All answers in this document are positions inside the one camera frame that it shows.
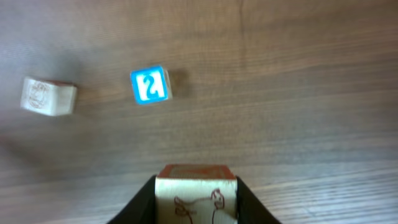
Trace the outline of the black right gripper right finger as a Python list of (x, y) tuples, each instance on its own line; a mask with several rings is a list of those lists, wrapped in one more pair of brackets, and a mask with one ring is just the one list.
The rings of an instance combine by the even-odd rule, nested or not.
[(281, 224), (254, 195), (240, 177), (237, 178), (238, 224)]

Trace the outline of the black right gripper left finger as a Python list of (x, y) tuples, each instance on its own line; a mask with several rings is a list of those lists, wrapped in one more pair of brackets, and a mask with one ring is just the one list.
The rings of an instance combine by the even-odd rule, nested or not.
[(155, 175), (107, 224), (156, 224)]

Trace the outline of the green Z letter block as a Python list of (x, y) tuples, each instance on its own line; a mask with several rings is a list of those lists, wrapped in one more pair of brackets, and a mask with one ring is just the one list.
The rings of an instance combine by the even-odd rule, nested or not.
[(238, 181), (226, 165), (171, 164), (155, 178), (158, 224), (235, 224)]

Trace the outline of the blue 2 number block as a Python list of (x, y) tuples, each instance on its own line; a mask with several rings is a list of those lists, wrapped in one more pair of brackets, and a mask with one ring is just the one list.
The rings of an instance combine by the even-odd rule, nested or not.
[(147, 105), (172, 99), (168, 71), (156, 65), (130, 73), (132, 90), (138, 105)]

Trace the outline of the green side animal block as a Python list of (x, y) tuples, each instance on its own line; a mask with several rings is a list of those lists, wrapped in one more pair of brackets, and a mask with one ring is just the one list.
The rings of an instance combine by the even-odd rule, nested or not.
[(73, 113), (77, 87), (71, 83), (24, 79), (21, 108), (46, 116), (63, 116)]

